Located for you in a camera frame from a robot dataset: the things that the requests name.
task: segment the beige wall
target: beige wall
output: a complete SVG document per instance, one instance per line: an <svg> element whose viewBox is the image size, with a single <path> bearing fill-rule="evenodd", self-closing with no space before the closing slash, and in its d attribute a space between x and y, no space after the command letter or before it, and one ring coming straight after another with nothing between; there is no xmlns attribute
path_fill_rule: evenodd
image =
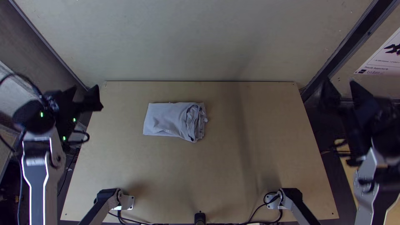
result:
<svg viewBox="0 0 400 225"><path fill-rule="evenodd" d="M0 61L12 71L28 76L42 92L77 85L77 99L83 96L83 87L7 0L0 1Z"/></svg>
<svg viewBox="0 0 400 225"><path fill-rule="evenodd" d="M400 74L399 76L353 74L399 27L400 6L397 6L331 79L343 96L351 96L349 81L354 79L374 95L400 99Z"/></svg>
<svg viewBox="0 0 400 225"><path fill-rule="evenodd" d="M266 80L306 85L371 0L16 0L87 85Z"/></svg>

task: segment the tabletop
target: tabletop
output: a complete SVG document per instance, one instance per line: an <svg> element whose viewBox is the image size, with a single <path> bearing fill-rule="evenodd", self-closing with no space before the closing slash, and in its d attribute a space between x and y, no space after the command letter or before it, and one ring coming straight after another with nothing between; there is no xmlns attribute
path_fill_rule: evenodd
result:
<svg viewBox="0 0 400 225"><path fill-rule="evenodd" d="M107 81L100 99L62 220L81 220L101 189L117 187L135 196L122 216L149 223L193 223L199 210L208 223L246 222L264 194L282 187L298 188L317 219L338 218L295 83ZM144 136L152 102L204 102L204 138ZM278 215L263 207L254 220ZM284 211L282 221L294 220Z"/></svg>

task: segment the wire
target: wire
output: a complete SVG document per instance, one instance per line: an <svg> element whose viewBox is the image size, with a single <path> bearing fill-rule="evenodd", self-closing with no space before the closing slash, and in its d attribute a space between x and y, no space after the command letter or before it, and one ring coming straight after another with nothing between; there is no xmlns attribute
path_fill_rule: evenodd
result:
<svg viewBox="0 0 400 225"><path fill-rule="evenodd" d="M275 221L251 221L251 220L253 219L254 215L256 214L256 212L257 212L262 206L268 205L268 204L270 204L271 202L273 202L273 201L275 201L275 200L277 200L277 199L279 198L279 195L277 195L277 196L273 197L273 198L271 199L271 201L269 201L269 202L266 202L266 201L265 201L265 197L266 197L267 195L276 194L276 193L277 193L277 192L268 192L267 194L265 194L265 195L264 195L264 204L258 206L258 207L255 209L255 211L254 211L253 214L250 216L250 219L249 219L247 222L240 223L240 224L238 224L238 225L248 225L248 224L253 224L253 223L263 223L263 224L268 225L268 224L273 224L273 223L279 222L280 219L281 219L282 216L283 216L283 211L282 211L282 210L279 210L279 217L278 217L278 219L276 219Z"/></svg>
<svg viewBox="0 0 400 225"><path fill-rule="evenodd" d="M75 159L75 156L76 156L76 154L77 154L77 153L78 153L78 150L77 150L77 151L75 151L74 157L72 158L72 160L71 160L70 164L69 164L69 165L68 165L68 167L67 167L67 171L65 172L64 181L63 181L63 183L62 183L62 185L61 185L60 191L59 191L59 192L58 192L58 194L57 194L57 197L60 195L61 191L63 190L63 187L64 187L65 180L67 179L67 174L68 174L68 171L69 171L69 169L70 169L70 166L71 166L72 162L74 161L74 159Z"/></svg>
<svg viewBox="0 0 400 225"><path fill-rule="evenodd" d="M85 131L82 130L74 130L72 131L72 133L81 133L84 134L86 136L86 140L81 140L81 141L67 141L65 143L67 143L68 145L79 145L79 144L83 144L85 142L88 142L90 140L90 135L88 133L86 133Z"/></svg>
<svg viewBox="0 0 400 225"><path fill-rule="evenodd" d="M123 220L131 221L131 222L134 222L134 223L139 223L139 224L144 224L144 225L155 225L155 224L151 224L151 223L145 223L145 222L139 222L139 221L136 221L136 220L127 219L127 218L124 218L124 217L122 217L122 216L118 216L118 215L112 214L112 213L110 213L110 212L108 212L108 214L110 214L110 215L112 215L112 216L115 216L115 217L117 217L118 219L123 219Z"/></svg>
<svg viewBox="0 0 400 225"><path fill-rule="evenodd" d="M4 82L6 79L11 78L11 77L19 77L19 78L21 78L23 81L27 82L27 83L32 87L33 91L34 91L35 94L39 97L39 99L42 100L43 94L42 94L42 92L39 90L39 88L38 88L27 76L22 75L22 74L20 74L20 73L9 73L9 74L7 74L5 77L3 77L3 78L0 80L0 86L3 84L3 82Z"/></svg>
<svg viewBox="0 0 400 225"><path fill-rule="evenodd" d="M121 220L121 210L118 210L118 221L120 222L120 224L126 225L126 224L124 224L124 222L122 222L122 220Z"/></svg>

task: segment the gray t-shirt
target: gray t-shirt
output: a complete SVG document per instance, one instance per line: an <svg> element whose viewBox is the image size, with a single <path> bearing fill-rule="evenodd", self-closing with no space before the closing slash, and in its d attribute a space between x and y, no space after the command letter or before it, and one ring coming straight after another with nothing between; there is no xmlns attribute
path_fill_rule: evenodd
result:
<svg viewBox="0 0 400 225"><path fill-rule="evenodd" d="M149 103L143 134L197 142L204 137L207 121L204 103Z"/></svg>

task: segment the poster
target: poster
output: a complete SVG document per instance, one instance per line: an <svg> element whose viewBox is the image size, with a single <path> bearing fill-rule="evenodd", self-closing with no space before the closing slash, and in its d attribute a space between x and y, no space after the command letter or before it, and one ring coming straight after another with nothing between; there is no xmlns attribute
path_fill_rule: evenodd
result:
<svg viewBox="0 0 400 225"><path fill-rule="evenodd" d="M400 28L354 74L400 75Z"/></svg>

